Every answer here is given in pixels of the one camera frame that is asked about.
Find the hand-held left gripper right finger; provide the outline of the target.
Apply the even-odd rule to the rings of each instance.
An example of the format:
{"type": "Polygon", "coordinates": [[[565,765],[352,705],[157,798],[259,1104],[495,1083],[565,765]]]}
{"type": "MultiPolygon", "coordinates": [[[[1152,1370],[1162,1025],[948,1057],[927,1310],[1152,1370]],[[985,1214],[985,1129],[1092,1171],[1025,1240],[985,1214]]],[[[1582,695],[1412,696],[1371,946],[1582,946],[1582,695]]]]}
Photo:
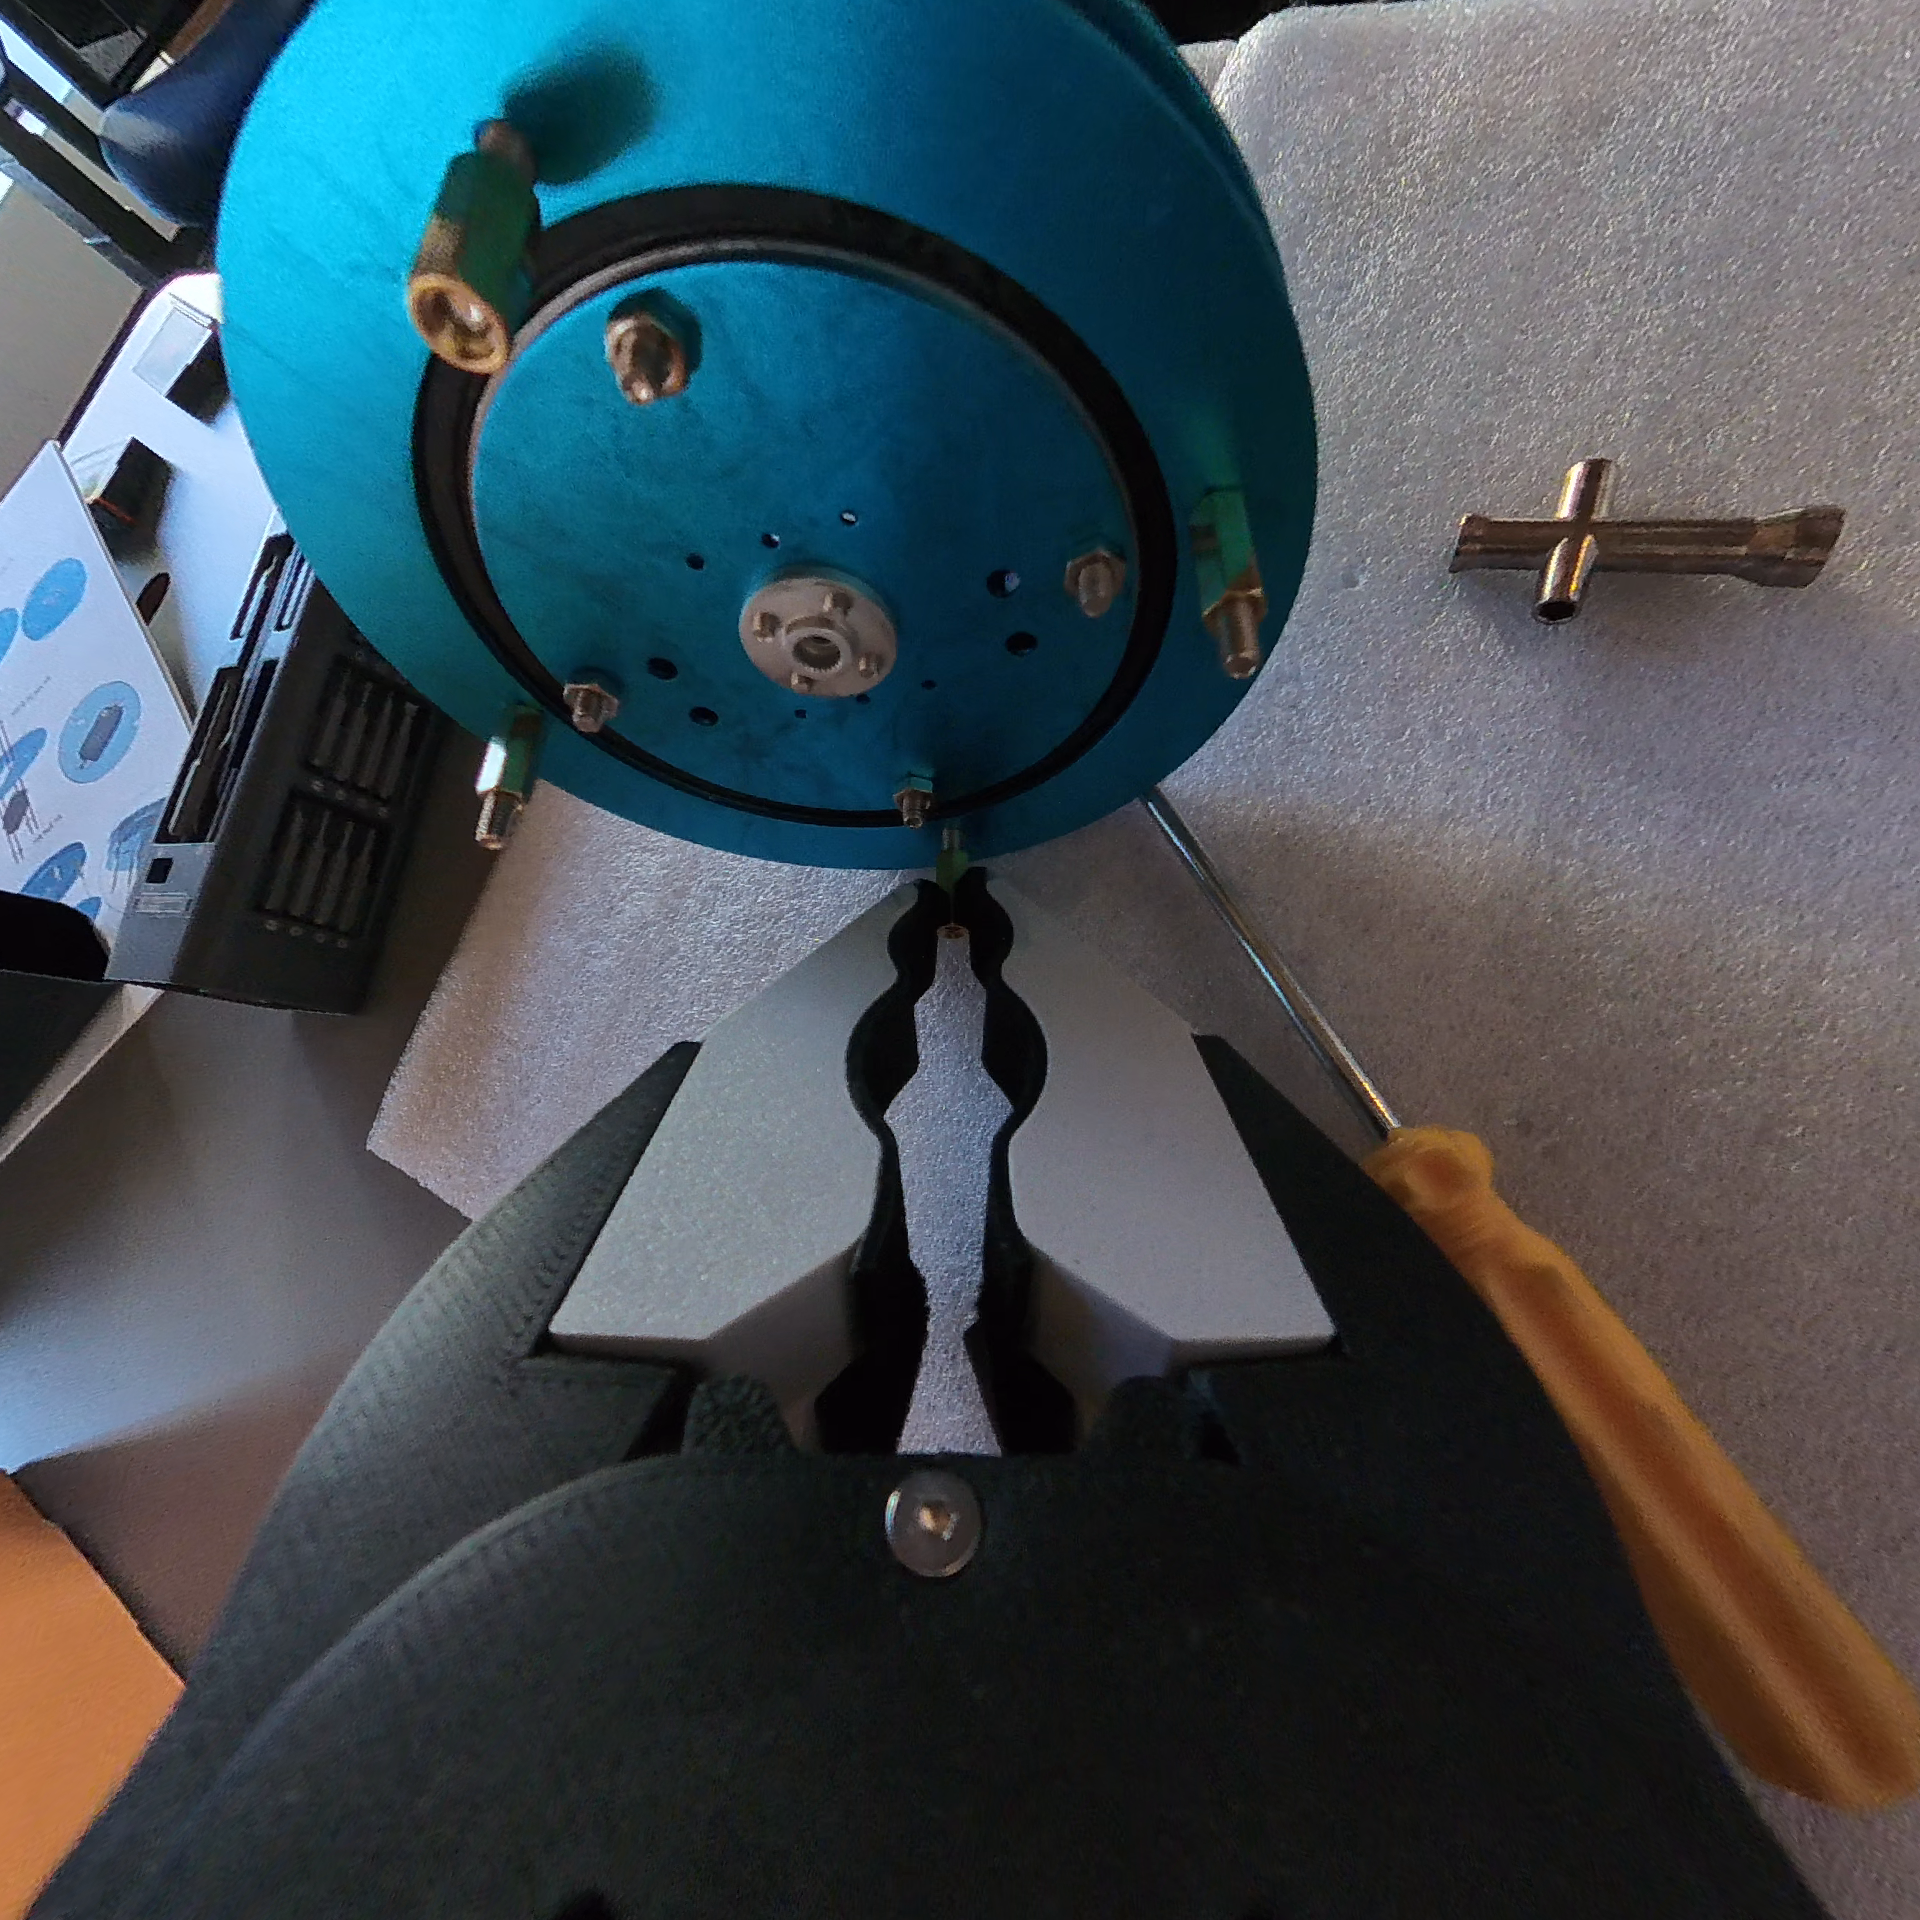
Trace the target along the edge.
{"type": "Polygon", "coordinates": [[[1059,915],[961,878],[993,1132],[967,1370],[1007,1453],[1070,1446],[1113,1384],[1310,1356],[1336,1323],[1190,1025],[1059,915]]]}

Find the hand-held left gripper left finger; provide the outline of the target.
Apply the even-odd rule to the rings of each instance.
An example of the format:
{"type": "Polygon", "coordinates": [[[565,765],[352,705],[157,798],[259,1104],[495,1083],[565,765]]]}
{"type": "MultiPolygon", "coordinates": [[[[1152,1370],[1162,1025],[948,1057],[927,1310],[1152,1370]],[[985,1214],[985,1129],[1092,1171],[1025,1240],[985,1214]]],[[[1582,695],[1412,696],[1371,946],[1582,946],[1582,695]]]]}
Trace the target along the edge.
{"type": "Polygon", "coordinates": [[[891,1453],[927,1282],[888,1104],[921,1069],[942,893],[902,882],[707,1025],[550,1332],[759,1380],[800,1441],[891,1453]]]}

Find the blue round turntable base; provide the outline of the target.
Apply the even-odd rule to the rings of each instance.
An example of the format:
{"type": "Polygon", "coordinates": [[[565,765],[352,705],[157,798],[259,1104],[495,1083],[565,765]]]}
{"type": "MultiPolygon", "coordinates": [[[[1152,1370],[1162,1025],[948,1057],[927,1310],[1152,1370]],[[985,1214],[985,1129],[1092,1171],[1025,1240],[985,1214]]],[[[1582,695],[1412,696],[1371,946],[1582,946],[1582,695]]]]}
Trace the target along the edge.
{"type": "Polygon", "coordinates": [[[1092,828],[1305,580],[1287,254],[1141,4],[311,4],[217,238],[334,609],[707,851],[1092,828]]]}

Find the white foam sheet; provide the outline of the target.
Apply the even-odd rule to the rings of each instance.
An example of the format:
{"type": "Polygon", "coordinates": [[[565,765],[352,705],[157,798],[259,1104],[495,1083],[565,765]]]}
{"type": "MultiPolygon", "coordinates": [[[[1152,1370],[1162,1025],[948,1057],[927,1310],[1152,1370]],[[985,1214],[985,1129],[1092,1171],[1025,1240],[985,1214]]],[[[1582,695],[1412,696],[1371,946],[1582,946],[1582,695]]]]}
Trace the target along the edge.
{"type": "Polygon", "coordinates": [[[1270,676],[1167,777],[1405,1122],[1648,1344],[1916,1668],[1916,31],[1299,4],[1185,62],[1319,407],[1270,676]],[[1465,512],[1840,509],[1811,587],[1450,573],[1465,512]]]}

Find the black screwdriver bit case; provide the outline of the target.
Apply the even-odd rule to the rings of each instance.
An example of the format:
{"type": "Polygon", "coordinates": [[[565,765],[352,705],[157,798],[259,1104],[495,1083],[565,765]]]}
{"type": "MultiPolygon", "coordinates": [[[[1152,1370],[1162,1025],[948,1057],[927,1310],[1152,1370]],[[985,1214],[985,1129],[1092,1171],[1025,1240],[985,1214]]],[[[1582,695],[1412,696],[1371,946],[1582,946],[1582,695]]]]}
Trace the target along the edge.
{"type": "Polygon", "coordinates": [[[157,828],[135,828],[105,975],[356,1014],[444,711],[352,626],[287,528],[157,828]]]}

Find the dark grey rectangular sleeve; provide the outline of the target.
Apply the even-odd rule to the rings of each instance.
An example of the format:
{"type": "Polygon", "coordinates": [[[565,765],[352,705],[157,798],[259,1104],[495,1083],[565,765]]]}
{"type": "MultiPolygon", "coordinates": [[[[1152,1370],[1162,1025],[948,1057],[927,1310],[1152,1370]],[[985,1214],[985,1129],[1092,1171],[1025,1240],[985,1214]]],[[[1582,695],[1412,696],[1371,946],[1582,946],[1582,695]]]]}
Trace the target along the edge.
{"type": "Polygon", "coordinates": [[[105,991],[105,934],[75,908],[0,893],[0,1122],[27,1104],[105,991]]]}

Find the silver cross socket wrench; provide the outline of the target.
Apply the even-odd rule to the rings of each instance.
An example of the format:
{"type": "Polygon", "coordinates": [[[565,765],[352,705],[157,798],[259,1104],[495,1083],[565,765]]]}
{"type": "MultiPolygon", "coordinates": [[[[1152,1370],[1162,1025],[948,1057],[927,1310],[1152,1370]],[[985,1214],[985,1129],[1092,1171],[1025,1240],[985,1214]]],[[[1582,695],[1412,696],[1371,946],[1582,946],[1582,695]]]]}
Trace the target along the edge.
{"type": "Polygon", "coordinates": [[[1656,580],[1741,580],[1741,587],[1811,587],[1840,539],[1840,509],[1791,509],[1746,521],[1604,521],[1615,455],[1563,471],[1550,521],[1465,512],[1450,573],[1537,573],[1537,624],[1554,626],[1582,609],[1597,573],[1656,580]]]}

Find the orange cardboard box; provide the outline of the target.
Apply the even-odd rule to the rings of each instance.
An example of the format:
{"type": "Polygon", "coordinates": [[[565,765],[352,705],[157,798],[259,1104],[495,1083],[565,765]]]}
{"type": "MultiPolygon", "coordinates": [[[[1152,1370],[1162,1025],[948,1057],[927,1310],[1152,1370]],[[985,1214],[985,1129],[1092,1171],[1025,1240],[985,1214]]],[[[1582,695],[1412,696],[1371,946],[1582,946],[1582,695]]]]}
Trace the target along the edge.
{"type": "Polygon", "coordinates": [[[176,1668],[83,1552],[0,1474],[0,1914],[24,1920],[135,1772],[176,1668]]]}

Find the blue printed instruction sheet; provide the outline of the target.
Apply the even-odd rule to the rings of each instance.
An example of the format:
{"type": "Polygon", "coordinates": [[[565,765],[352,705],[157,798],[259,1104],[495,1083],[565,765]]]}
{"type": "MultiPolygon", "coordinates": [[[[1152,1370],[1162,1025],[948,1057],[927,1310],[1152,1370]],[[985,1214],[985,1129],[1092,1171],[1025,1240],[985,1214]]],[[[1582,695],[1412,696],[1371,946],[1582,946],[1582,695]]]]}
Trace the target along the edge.
{"type": "Polygon", "coordinates": [[[189,718],[41,446],[0,502],[0,882],[118,934],[189,718]]]}

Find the yellow handled screwdriver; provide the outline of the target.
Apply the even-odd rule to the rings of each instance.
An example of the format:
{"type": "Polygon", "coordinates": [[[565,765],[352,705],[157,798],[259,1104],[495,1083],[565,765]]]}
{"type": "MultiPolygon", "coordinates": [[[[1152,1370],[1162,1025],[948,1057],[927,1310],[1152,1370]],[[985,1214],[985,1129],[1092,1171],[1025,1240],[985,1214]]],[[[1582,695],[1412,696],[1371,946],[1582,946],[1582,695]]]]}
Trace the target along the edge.
{"type": "Polygon", "coordinates": [[[1281,991],[1310,1062],[1374,1129],[1360,1171],[1434,1237],[1434,1248],[1545,1380],[1582,1468],[1597,1474],[1643,1607],[1714,1736],[1766,1782],[1840,1815],[1916,1801],[1920,1705],[1901,1661],[1803,1566],[1803,1552],[1597,1298],[1597,1282],[1501,1199],[1492,1148],[1465,1129],[1405,1129],[1336,1021],[1245,915],[1185,814],[1162,789],[1141,789],[1141,803],[1259,975],[1281,991]]]}

